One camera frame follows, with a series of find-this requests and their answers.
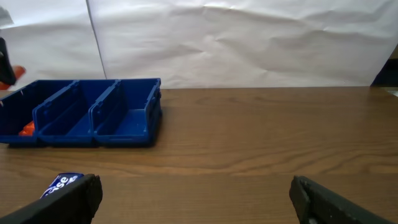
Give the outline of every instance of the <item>wrinkled paper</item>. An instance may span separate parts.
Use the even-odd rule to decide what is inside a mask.
[[[0,0],[11,24],[0,27],[13,65],[26,74],[16,90],[38,79],[104,79],[85,1]]]
[[[89,0],[108,78],[164,88],[368,86],[398,1]]]

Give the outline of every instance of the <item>orange object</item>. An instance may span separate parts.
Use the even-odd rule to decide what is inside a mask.
[[[25,125],[24,129],[19,133],[20,136],[32,136],[35,131],[35,124],[31,121],[29,124]]]

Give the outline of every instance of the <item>blue snack wrapper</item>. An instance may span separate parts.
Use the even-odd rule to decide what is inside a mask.
[[[46,197],[47,195],[53,193],[54,191],[61,189],[62,187],[74,182],[75,180],[82,178],[83,176],[84,174],[73,173],[73,172],[58,174],[58,176],[50,184],[48,189],[43,193],[43,195],[40,198]]]

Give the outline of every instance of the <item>wood grain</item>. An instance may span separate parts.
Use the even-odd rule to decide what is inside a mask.
[[[287,192],[302,174],[398,222],[397,100],[367,87],[162,90],[155,147],[2,145],[0,215],[77,171],[103,180],[95,223],[297,223]]]

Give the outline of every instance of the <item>blue plastic container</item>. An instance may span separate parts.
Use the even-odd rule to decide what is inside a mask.
[[[153,143],[160,97],[159,78],[116,81],[90,109],[94,138],[104,145]]]
[[[34,111],[39,138],[53,146],[93,144],[89,110],[116,80],[75,80]]]
[[[36,106],[71,83],[72,80],[37,80],[1,99],[0,142],[35,144],[37,131],[33,136],[19,136],[19,132],[34,120],[32,114]]]

